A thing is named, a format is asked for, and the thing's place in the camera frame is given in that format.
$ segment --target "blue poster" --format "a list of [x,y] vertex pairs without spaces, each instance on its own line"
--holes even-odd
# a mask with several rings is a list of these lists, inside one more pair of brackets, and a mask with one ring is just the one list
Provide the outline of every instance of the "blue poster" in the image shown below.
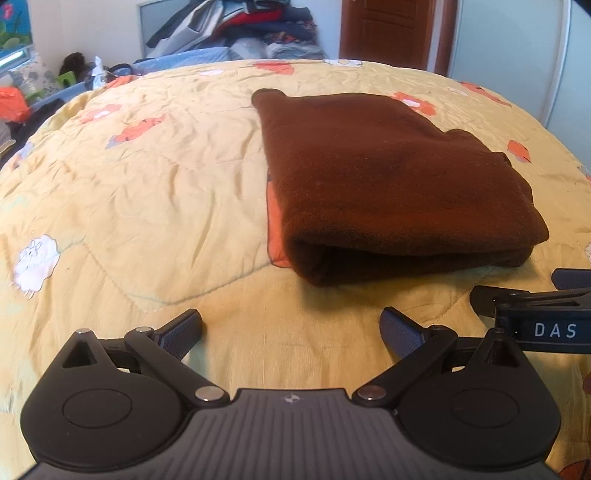
[[0,6],[0,58],[33,43],[27,0],[8,0]]

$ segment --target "brown fleece fabric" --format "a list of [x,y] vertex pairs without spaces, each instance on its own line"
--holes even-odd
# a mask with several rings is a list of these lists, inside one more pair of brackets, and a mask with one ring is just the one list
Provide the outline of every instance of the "brown fleece fabric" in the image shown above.
[[474,135],[386,96],[254,93],[285,253],[316,285],[517,267],[548,240],[529,184]]

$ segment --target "wooden door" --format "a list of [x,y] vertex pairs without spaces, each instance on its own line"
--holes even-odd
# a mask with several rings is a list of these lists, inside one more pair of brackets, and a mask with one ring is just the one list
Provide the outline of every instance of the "wooden door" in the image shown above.
[[425,69],[435,0],[343,0],[340,56]]

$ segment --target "bed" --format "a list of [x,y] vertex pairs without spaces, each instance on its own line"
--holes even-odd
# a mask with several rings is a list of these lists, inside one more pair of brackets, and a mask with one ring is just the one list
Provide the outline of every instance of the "bed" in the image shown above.
[[[383,307],[481,336],[490,324],[470,308],[474,285],[548,291],[555,268],[591,267],[591,174],[529,114],[479,86],[346,60],[231,61],[117,85],[66,104],[0,171],[1,480],[32,465],[20,411],[77,328],[117,338],[194,307],[206,336],[185,361],[231,394],[351,393],[393,363],[379,335]],[[304,283],[268,245],[267,162],[251,105],[262,87],[390,95],[443,130],[468,130],[529,182],[550,240],[517,269]],[[591,356],[528,357],[563,416],[548,457],[560,472],[590,458]]]

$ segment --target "patterned pillow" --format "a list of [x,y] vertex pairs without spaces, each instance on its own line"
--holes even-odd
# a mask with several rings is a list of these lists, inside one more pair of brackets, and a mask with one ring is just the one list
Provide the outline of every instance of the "patterned pillow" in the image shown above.
[[49,97],[61,90],[56,76],[43,63],[42,58],[33,54],[31,60],[10,70],[10,76],[24,96],[38,92],[41,98]]

